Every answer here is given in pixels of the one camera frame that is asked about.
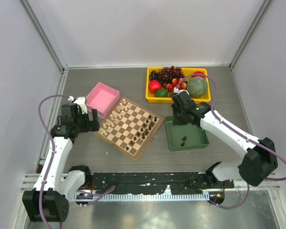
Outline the green piece tray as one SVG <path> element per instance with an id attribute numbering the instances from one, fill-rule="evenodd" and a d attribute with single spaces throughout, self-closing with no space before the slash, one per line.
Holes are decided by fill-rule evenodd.
<path id="1" fill-rule="evenodd" d="M 170 151 L 203 149 L 209 145 L 205 130 L 195 125 L 173 125 L 173 116 L 167 116 L 164 126 Z"/>

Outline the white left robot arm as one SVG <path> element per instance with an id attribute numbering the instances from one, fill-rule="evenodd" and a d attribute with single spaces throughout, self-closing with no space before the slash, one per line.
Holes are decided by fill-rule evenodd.
<path id="1" fill-rule="evenodd" d="M 79 189 L 92 186 L 92 176 L 87 166 L 76 166 L 65 179 L 62 178 L 66 159 L 80 133 L 98 131 L 97 110 L 92 110 L 89 119 L 85 97 L 69 96 L 69 103 L 61 106 L 59 122 L 52 128 L 44 126 L 50 145 L 42 171 L 32 190 L 26 190 L 22 202 L 30 221 L 62 224 L 69 213 L 69 204 Z"/>

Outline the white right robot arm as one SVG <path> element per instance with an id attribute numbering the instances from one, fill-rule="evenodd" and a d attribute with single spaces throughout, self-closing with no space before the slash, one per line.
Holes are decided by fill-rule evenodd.
<path id="1" fill-rule="evenodd" d="M 217 162 L 208 169 L 207 185 L 217 188 L 226 180 L 242 179 L 257 187 L 278 166 L 275 145 L 269 138 L 263 140 L 246 133 L 223 118 L 205 102 L 196 104 L 185 91 L 173 98 L 173 124 L 192 124 L 209 131 L 230 146 L 239 161 Z"/>

